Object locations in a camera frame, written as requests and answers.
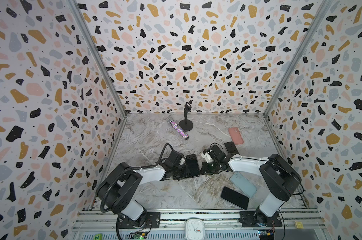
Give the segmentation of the black phone case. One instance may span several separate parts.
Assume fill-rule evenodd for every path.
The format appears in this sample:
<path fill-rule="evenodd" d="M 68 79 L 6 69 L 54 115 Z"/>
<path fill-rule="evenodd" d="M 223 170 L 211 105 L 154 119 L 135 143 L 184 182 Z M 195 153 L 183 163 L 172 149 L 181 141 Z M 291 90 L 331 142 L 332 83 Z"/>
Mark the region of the black phone case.
<path fill-rule="evenodd" d="M 236 147 L 236 145 L 234 144 L 234 142 L 227 142 L 224 143 L 226 150 L 228 152 L 228 154 L 232 154 L 232 155 L 238 155 L 239 151 Z"/>
<path fill-rule="evenodd" d="M 189 178 L 195 178 L 200 176 L 199 162 L 195 154 L 186 156 L 186 166 Z"/>

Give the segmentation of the pink phone case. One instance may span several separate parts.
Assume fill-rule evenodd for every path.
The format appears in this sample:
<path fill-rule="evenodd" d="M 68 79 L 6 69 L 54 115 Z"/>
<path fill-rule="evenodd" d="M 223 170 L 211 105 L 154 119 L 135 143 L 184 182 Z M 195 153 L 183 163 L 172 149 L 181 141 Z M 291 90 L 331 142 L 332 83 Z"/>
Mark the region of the pink phone case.
<path fill-rule="evenodd" d="M 228 132 L 232 138 L 232 142 L 235 145 L 242 145 L 244 143 L 241 132 L 237 127 L 228 128 Z"/>

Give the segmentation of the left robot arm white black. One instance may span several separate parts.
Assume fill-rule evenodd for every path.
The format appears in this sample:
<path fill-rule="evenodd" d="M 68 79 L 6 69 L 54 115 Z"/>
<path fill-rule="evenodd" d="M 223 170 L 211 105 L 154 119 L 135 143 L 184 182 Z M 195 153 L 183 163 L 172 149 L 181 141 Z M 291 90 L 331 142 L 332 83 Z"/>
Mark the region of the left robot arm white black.
<path fill-rule="evenodd" d="M 141 225 L 147 210 L 133 199 L 139 186 L 188 176 L 186 156 L 171 151 L 169 157 L 160 158 L 155 165 L 132 167 L 120 163 L 98 186 L 96 196 L 100 199 L 100 211 L 124 216 Z"/>

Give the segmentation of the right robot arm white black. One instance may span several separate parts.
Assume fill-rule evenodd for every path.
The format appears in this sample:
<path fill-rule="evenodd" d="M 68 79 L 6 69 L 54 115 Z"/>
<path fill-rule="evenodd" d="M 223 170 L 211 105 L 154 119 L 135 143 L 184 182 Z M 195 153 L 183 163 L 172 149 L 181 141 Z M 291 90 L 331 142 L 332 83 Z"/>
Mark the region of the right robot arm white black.
<path fill-rule="evenodd" d="M 244 172 L 263 177 L 269 193 L 257 211 L 262 217 L 271 218 L 277 210 L 288 202 L 302 178 L 280 155 L 267 158 L 245 157 L 239 154 L 225 154 L 218 146 L 212 146 L 201 153 L 202 175 L 220 172 Z"/>

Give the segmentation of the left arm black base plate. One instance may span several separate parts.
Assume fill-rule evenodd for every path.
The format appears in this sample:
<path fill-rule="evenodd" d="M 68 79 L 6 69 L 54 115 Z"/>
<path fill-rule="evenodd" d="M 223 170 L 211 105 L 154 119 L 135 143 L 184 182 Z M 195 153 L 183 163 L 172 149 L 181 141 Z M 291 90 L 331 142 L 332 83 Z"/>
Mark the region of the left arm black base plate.
<path fill-rule="evenodd" d="M 119 217 L 117 227 L 119 229 L 158 229 L 160 224 L 160 212 L 144 211 L 137 220 L 128 216 Z"/>

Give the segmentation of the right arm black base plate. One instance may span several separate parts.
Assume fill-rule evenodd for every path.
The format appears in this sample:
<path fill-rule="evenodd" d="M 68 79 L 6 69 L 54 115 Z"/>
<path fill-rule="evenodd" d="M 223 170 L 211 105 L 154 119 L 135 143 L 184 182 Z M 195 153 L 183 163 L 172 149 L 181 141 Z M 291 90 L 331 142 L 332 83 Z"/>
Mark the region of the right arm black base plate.
<path fill-rule="evenodd" d="M 243 228 L 256 227 L 282 227 L 282 218 L 278 212 L 275 212 L 272 217 L 267 217 L 261 211 L 241 211 L 240 220 Z"/>

